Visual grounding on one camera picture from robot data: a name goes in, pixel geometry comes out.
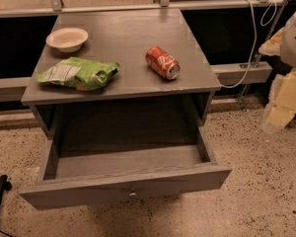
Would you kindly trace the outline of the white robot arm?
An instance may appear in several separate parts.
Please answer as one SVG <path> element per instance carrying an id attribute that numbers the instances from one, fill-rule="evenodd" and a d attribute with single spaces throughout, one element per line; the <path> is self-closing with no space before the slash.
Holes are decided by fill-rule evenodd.
<path id="1" fill-rule="evenodd" d="M 292 67 L 285 76 L 275 76 L 264 109 L 261 128 L 265 133 L 275 133 L 296 116 L 296 12 L 283 28 L 260 46 L 259 53 L 279 56 L 283 63 Z"/>

